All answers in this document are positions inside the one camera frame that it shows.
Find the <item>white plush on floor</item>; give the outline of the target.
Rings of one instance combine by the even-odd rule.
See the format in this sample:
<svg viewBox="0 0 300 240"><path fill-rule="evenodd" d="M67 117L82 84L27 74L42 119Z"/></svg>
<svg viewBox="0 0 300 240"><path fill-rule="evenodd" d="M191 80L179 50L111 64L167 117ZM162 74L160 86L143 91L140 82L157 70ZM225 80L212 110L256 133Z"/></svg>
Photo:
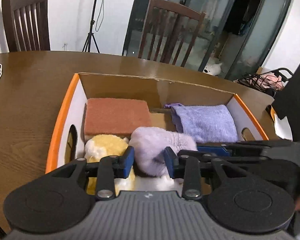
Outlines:
<svg viewBox="0 0 300 240"><path fill-rule="evenodd" d="M212 76L217 76L222 72L222 65L223 63L207 63L203 69L205 74L209 74Z"/></svg>

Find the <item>purple towel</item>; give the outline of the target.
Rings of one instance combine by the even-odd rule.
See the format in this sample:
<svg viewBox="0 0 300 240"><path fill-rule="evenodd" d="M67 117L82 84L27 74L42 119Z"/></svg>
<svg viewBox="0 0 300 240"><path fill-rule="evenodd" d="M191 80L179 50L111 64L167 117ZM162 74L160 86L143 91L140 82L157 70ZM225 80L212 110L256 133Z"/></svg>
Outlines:
<svg viewBox="0 0 300 240"><path fill-rule="evenodd" d="M184 106L166 104L177 132L191 136L195 142L237 142L235 122L225 105Z"/></svg>

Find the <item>yellow white plush toy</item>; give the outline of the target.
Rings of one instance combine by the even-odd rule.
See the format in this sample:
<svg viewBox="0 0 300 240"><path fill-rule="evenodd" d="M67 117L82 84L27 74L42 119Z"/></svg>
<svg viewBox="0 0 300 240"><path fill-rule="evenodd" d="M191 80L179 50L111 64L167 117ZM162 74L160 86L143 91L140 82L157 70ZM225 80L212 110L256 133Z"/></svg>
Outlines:
<svg viewBox="0 0 300 240"><path fill-rule="evenodd" d="M122 156L128 148L129 140L116 135L101 134L92 137L85 145L85 159L88 163L99 162L103 157L110 155ZM127 179L115 179L116 195L120 191L132 191L135 184L133 168Z"/></svg>

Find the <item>dark wooden chair centre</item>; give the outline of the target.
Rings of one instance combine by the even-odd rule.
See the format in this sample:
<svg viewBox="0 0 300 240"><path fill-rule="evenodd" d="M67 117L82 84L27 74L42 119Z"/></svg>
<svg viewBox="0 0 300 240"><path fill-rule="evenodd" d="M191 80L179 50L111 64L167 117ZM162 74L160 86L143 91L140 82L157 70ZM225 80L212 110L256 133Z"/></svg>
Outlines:
<svg viewBox="0 0 300 240"><path fill-rule="evenodd" d="M149 0L138 58L185 67L206 12L168 0Z"/></svg>

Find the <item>studio light on stand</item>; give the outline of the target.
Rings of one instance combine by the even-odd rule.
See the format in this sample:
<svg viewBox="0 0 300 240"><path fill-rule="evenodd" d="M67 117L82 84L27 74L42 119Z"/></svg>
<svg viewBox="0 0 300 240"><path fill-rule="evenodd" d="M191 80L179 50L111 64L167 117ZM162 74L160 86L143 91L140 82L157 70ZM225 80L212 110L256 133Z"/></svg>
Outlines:
<svg viewBox="0 0 300 240"><path fill-rule="evenodd" d="M94 44L97 52L100 53L96 38L94 36L94 25L96 23L96 21L95 21L96 5L97 5L97 0L94 0L92 12L91 12L89 32L87 34L87 38L85 40L82 52L91 52L91 45ZM104 0L101 0L101 6L100 6L99 13L101 13L102 11L104 11Z"/></svg>

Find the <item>sliding glass door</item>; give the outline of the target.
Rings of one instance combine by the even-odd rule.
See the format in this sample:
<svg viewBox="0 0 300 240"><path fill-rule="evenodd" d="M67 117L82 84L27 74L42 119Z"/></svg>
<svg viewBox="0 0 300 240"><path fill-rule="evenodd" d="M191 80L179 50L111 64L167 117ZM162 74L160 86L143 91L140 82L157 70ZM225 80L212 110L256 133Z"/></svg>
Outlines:
<svg viewBox="0 0 300 240"><path fill-rule="evenodd" d="M223 63L218 77L253 74L268 56L292 0L168 0L206 12L185 68L203 72ZM137 56L149 0L134 0L123 55Z"/></svg>

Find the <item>dark wooden chair left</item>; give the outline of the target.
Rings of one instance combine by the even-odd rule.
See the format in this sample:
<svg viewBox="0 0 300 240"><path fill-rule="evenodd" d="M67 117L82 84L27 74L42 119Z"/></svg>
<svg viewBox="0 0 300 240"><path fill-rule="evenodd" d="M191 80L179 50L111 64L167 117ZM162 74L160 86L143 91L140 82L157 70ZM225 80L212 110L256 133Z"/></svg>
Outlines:
<svg viewBox="0 0 300 240"><path fill-rule="evenodd" d="M10 52L50 50L48 0L1 0Z"/></svg>

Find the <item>red cardboard box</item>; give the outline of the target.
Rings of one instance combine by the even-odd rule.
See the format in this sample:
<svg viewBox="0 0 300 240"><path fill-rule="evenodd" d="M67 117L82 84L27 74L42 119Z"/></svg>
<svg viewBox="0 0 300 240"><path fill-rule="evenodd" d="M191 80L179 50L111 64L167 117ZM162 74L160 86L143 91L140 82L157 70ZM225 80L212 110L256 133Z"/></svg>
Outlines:
<svg viewBox="0 0 300 240"><path fill-rule="evenodd" d="M255 140L268 136L242 99L229 92L210 87L191 85L163 79L146 79L124 75L83 73L75 74L59 111L47 155L46 171L51 172L73 159L85 159L84 119L87 100L90 98L135 99L147 102L151 127L177 132L171 112L166 104L184 106L225 105L236 126L238 141L244 140L245 129ZM182 179L148 176L133 166L135 184L132 191L180 191Z"/></svg>

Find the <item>fuzzy lilac headband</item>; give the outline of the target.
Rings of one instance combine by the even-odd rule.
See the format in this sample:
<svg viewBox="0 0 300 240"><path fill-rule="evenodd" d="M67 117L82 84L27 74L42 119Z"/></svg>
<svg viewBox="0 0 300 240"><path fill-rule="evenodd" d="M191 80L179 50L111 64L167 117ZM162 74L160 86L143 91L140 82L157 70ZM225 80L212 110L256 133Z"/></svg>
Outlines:
<svg viewBox="0 0 300 240"><path fill-rule="evenodd" d="M168 175L163 155L166 147L170 147L175 154L181 150L197 150L191 136L158 127L138 127L130 136L129 146L134 148L138 169L153 177Z"/></svg>

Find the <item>black bag on table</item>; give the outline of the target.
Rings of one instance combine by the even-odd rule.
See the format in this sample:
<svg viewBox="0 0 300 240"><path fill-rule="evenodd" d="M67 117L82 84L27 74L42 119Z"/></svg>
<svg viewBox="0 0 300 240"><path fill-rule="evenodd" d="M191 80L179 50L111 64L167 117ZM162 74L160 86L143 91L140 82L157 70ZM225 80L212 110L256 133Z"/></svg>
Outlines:
<svg viewBox="0 0 300 240"><path fill-rule="evenodd" d="M271 104L280 119L287 118L294 141L300 141L300 64Z"/></svg>

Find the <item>orange layered sponge block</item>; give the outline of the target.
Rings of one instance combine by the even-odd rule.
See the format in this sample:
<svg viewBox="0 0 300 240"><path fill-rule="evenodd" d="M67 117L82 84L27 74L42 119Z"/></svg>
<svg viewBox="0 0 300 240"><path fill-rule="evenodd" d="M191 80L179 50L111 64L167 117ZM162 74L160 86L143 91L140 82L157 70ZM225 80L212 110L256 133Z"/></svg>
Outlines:
<svg viewBox="0 0 300 240"><path fill-rule="evenodd" d="M110 134L129 137L138 127L151 127L147 102L135 99L90 98L84 119L84 137Z"/></svg>

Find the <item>dark wooden chair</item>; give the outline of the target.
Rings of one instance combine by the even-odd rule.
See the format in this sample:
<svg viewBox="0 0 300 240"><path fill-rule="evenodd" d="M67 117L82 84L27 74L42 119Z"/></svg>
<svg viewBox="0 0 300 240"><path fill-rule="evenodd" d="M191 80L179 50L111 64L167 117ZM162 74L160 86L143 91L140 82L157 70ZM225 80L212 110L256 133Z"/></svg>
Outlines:
<svg viewBox="0 0 300 240"><path fill-rule="evenodd" d="M149 0L138 58L185 67L206 12L168 0Z"/></svg>
<svg viewBox="0 0 300 240"><path fill-rule="evenodd" d="M1 0L10 52L50 50L48 0Z"/></svg>

